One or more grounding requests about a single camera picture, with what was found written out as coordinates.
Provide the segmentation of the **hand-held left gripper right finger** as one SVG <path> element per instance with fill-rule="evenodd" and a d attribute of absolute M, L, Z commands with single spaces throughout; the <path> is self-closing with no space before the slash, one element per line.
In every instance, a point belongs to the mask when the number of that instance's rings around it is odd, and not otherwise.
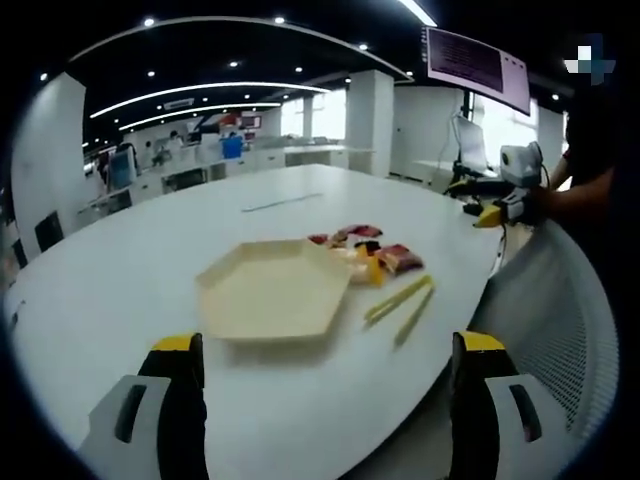
<path fill-rule="evenodd" d="M 453 334 L 451 479 L 543 479 L 556 474 L 556 406 L 504 345 L 472 331 Z"/>

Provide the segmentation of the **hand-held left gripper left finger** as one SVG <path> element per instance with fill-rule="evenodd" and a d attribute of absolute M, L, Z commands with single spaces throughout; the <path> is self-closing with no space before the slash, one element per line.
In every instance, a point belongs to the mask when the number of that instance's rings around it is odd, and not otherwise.
<path fill-rule="evenodd" d="M 78 454 L 98 479 L 206 479 L 203 338 L 165 337 L 89 414 Z"/>

